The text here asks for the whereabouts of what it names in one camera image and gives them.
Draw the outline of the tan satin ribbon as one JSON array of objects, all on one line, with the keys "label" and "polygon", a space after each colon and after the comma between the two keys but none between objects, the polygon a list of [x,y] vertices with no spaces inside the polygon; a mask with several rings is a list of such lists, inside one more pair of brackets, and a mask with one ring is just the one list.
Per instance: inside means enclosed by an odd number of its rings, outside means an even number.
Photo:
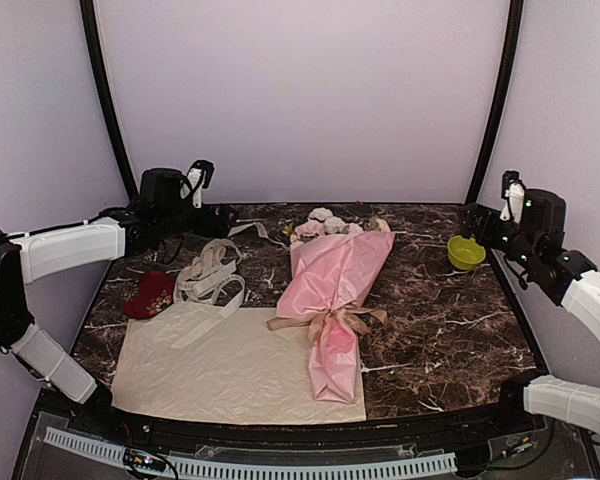
[{"label": "tan satin ribbon", "polygon": [[345,305],[336,310],[310,311],[299,317],[274,317],[266,322],[266,327],[269,331],[277,331],[306,326],[308,341],[315,343],[327,327],[333,327],[336,324],[346,326],[360,335],[370,334],[371,328],[360,318],[361,315],[369,315],[382,325],[386,325],[389,319],[386,310]]}]

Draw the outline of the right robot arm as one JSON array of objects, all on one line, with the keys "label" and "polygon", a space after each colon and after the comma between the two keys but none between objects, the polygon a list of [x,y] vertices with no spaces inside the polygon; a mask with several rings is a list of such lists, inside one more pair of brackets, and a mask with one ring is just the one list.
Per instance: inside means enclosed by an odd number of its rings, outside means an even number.
[{"label": "right robot arm", "polygon": [[[461,235],[518,264],[523,283],[536,284],[600,342],[600,270],[580,251],[564,249],[565,217],[565,200],[552,192],[507,192],[502,210],[463,207]],[[500,402],[490,424],[501,434],[514,432],[529,415],[542,415],[600,436],[600,387],[523,373],[504,383]]]}]

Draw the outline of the pink wrapping paper sheet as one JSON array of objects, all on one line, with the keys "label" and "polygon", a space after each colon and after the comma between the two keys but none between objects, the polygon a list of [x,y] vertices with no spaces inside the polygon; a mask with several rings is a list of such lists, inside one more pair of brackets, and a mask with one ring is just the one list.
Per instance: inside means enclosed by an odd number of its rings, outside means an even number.
[{"label": "pink wrapping paper sheet", "polygon": [[[315,238],[291,249],[292,280],[280,297],[275,317],[310,311],[364,307],[395,241],[393,232],[362,231]],[[309,341],[308,371],[317,401],[355,401],[360,374],[358,337],[350,328],[327,327]]]}]

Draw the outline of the cream printed ribbon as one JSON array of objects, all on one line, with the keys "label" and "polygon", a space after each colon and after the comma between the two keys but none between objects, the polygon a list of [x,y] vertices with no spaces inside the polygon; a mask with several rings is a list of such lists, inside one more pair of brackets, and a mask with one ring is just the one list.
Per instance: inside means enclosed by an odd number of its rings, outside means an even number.
[{"label": "cream printed ribbon", "polygon": [[250,227],[257,230],[260,238],[269,240],[266,229],[259,222],[233,227],[229,230],[227,238],[209,241],[191,264],[177,275],[173,291],[175,304],[193,303],[213,307],[223,288],[233,282],[238,284],[238,292],[217,312],[204,317],[199,324],[176,340],[171,345],[172,349],[183,349],[193,344],[235,314],[242,306],[246,287],[245,279],[237,273],[237,266],[244,259],[244,254],[231,237]]}]

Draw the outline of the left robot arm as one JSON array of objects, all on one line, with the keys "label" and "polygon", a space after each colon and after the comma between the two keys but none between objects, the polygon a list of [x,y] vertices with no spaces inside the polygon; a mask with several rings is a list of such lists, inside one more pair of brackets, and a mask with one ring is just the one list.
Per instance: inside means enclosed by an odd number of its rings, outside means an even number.
[{"label": "left robot arm", "polygon": [[139,193],[126,207],[111,207],[91,219],[44,229],[0,230],[0,354],[13,354],[71,402],[100,436],[121,427],[112,394],[35,321],[26,288],[35,281],[84,265],[133,257],[167,238],[193,233],[223,238],[234,211],[203,203],[214,165],[197,160],[187,172],[143,172]]}]

